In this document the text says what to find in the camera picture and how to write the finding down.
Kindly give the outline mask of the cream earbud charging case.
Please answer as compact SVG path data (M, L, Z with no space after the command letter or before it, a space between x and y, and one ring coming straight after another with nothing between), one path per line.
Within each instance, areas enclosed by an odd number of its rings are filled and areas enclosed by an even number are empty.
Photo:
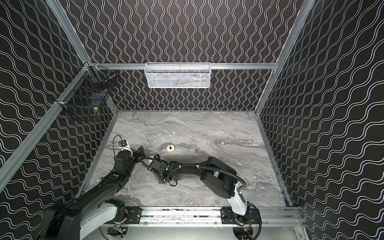
M167 151L168 152L172 152L172 151L174 151L175 150L175 146L174 145L168 145L167 146Z

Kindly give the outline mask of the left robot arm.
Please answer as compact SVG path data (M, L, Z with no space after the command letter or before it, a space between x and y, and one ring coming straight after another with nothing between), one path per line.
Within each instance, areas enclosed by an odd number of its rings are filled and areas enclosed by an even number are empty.
M114 157L113 169L95 187L65 205L46 209L36 239L82 240L107 222L124 223L129 217L126 205L112 196L128 183L143 156L142 146L137 151L124 147Z

